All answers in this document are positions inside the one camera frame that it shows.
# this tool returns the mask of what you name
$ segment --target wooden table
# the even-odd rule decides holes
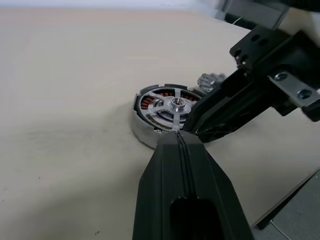
[[[140,89],[230,75],[248,30],[183,11],[0,9],[0,238],[125,240],[153,150]],[[250,224],[320,165],[320,125],[269,109],[208,151]]]

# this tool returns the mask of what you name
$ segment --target metal component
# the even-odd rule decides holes
[[[289,72],[280,72],[274,78],[269,76],[269,79],[284,91],[299,108],[308,107],[316,101],[320,101],[320,95],[316,89],[300,81]]]
[[[205,93],[209,93],[214,88],[220,86],[225,79],[226,76],[223,73],[220,73],[219,75],[215,73],[204,73],[201,75],[201,77],[199,77],[197,83]]]
[[[319,48],[303,32],[290,36],[257,26],[230,54],[238,70],[195,104],[184,131],[208,143],[269,107],[285,116],[298,106],[310,120],[320,121]]]
[[[142,89],[133,103],[131,128],[134,134],[141,142],[155,148],[163,133],[178,131],[184,126],[191,108],[202,95],[174,84]]]

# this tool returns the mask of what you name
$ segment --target cable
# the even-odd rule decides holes
[[[236,22],[238,22],[239,20],[241,20],[243,18],[243,16],[239,17],[237,20],[235,20],[232,25],[234,25]]]
[[[283,231],[281,231],[275,224],[274,221],[270,221],[270,223],[277,229],[286,239],[291,240]]]

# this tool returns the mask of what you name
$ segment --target metal hub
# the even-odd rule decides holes
[[[139,105],[144,106],[141,114],[150,124],[162,130],[178,131],[184,126],[187,115],[199,96],[180,88],[168,88],[169,94],[159,93],[159,89],[163,91],[166,88],[149,90],[141,97]]]
[[[175,112],[181,112],[186,107],[186,101],[181,97],[172,98],[169,104]]]

